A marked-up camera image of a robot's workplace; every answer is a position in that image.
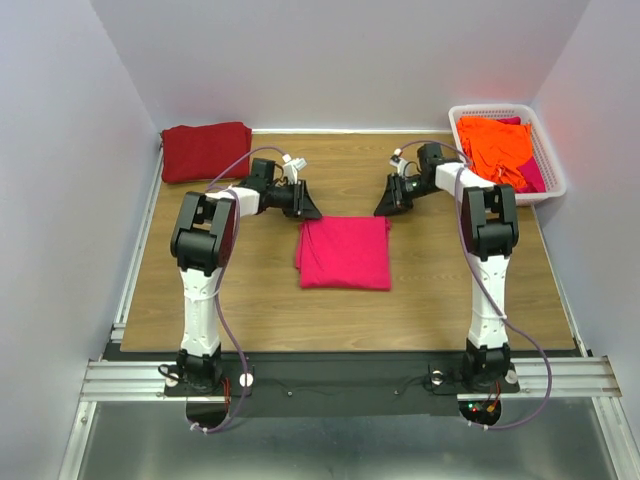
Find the magenta t shirt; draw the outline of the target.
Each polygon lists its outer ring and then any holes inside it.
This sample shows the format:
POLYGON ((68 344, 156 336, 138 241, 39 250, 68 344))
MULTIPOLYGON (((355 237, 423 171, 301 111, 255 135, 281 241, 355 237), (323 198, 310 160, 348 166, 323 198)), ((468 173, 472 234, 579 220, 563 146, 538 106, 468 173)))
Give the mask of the magenta t shirt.
POLYGON ((385 217, 304 221, 295 259, 300 287, 389 291, 390 232, 391 221, 385 217))

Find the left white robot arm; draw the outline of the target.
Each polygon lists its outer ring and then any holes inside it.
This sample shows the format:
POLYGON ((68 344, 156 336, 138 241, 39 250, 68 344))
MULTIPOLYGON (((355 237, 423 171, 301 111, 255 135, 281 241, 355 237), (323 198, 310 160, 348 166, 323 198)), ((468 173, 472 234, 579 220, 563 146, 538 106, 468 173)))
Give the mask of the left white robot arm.
POLYGON ((220 290, 235 247, 239 220, 277 208, 289 218, 317 220, 322 214, 299 177, 303 157, 285 154, 283 163, 255 159, 249 175, 235 185, 209 186, 185 194, 170 241, 184 298, 184 332, 176 364, 161 367, 169 388, 209 396, 229 386, 221 359, 220 329, 232 334, 224 319, 220 290))

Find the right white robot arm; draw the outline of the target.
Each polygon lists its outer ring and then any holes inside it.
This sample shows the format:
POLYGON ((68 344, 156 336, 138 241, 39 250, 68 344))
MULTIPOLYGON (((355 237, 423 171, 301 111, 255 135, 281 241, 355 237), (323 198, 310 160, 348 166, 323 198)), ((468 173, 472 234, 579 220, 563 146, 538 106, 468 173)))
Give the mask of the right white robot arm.
POLYGON ((387 176, 376 216, 410 211, 414 201, 440 191, 455 200, 459 239, 472 276, 471 324, 462 357, 461 378, 469 387, 516 384, 505 325, 506 276, 519 240, 514 189, 474 173, 470 159, 459 150, 447 158, 446 145, 427 141, 417 150, 416 172, 403 150, 390 157, 395 172, 387 176))

